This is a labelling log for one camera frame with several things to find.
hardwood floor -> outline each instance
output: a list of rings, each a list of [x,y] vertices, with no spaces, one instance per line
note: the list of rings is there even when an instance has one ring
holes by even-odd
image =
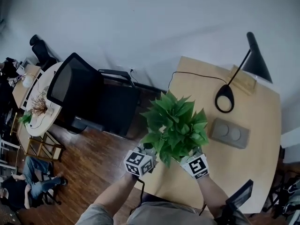
[[[149,98],[153,99],[156,95],[143,92],[142,104],[137,108],[128,134],[131,140],[91,128],[87,128],[81,134],[73,135],[53,125],[50,128],[51,134],[66,147],[61,163],[54,163],[54,171],[55,174],[63,171],[69,184],[58,190],[56,197],[62,201],[62,205],[43,205],[36,209],[21,210],[18,212],[21,222],[24,225],[75,224],[97,196],[124,174],[125,168],[122,163],[124,156],[146,133],[145,121],[138,113],[145,110],[149,105]],[[8,158],[11,162],[15,162],[15,152],[10,152]],[[23,159],[23,152],[20,151],[17,162],[20,170],[23,169]],[[134,188],[124,206],[115,215],[115,224],[126,222],[130,210],[139,203],[140,192]],[[251,221],[254,225],[285,224],[281,219],[273,220],[269,214],[256,215]]]

desk lamp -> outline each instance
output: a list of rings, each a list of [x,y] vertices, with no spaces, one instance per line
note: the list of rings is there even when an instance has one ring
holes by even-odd
[[[247,52],[244,60],[240,64],[239,68],[237,69],[237,71],[235,72],[235,74],[233,75],[233,77],[229,81],[229,83],[222,86],[220,88],[220,90],[217,92],[217,95],[216,95],[216,98],[215,98],[215,106],[222,113],[230,113],[234,108],[233,91],[231,90],[229,85],[233,81],[236,74],[239,72],[239,70],[241,69],[241,67],[243,66],[244,63],[245,63],[245,65],[242,69],[243,71],[249,72],[249,73],[254,74],[258,77],[261,77],[264,80],[267,80],[270,83],[273,83],[272,79],[271,79],[271,76],[269,74],[267,65],[263,60],[261,52],[259,51],[258,44],[257,44],[257,41],[254,37],[254,34],[252,32],[248,32],[247,33],[247,39],[248,39],[248,42],[249,42],[250,49]],[[218,98],[221,97],[221,96],[227,97],[229,99],[230,103],[231,103],[231,108],[227,111],[222,110],[218,106]]]

black cable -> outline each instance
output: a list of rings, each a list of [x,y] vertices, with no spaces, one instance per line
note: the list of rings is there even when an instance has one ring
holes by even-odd
[[[131,74],[132,72],[133,72],[133,70],[131,69],[131,70],[130,70],[130,76],[131,76],[137,83],[139,83],[139,82],[132,76],[132,74]]]
[[[131,215],[131,213],[134,210],[136,210],[137,208],[139,208],[141,206],[141,204],[142,204],[142,201],[143,201],[143,194],[144,194],[145,182],[142,181],[142,180],[140,180],[138,177],[136,177],[136,180],[139,181],[140,183],[142,183],[142,191],[141,191],[141,197],[140,197],[140,204],[137,207],[135,207],[132,210],[130,210],[130,214],[129,215]]]
[[[172,78],[171,78],[171,80],[170,80],[170,82],[169,82],[169,85],[168,85],[168,89],[170,88],[170,83],[171,83],[171,81],[172,81],[172,79],[173,79],[173,75],[174,75],[174,73],[186,73],[186,74],[193,74],[193,75],[197,75],[197,76],[200,76],[200,77],[208,77],[208,78],[215,78],[215,79],[218,79],[218,80],[222,80],[223,82],[225,82],[226,84],[227,84],[227,82],[225,81],[225,80],[223,80],[222,78],[219,78],[219,77],[212,77],[212,76],[205,76],[205,75],[200,75],[200,74],[196,74],[196,73],[188,73],[188,72],[173,72],[172,73]]]
[[[204,211],[205,208],[206,208],[206,203],[203,204],[203,207],[202,207],[201,212],[199,213],[199,216],[203,213],[203,211]]]

pants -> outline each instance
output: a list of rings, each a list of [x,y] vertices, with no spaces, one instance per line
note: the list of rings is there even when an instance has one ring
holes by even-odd
[[[49,189],[53,188],[55,185],[60,184],[60,178],[54,178],[52,180],[34,182],[36,175],[34,170],[38,169],[42,173],[47,173],[49,171],[49,163],[43,160],[39,160],[34,157],[26,157],[25,167],[23,169],[23,175],[26,178],[26,183],[31,185],[31,196],[33,199],[38,199],[38,196],[47,192]]]

hand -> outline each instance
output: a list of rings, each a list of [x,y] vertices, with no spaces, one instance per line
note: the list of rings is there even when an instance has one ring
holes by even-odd
[[[25,193],[29,193],[31,190],[31,185],[27,184],[25,188]]]

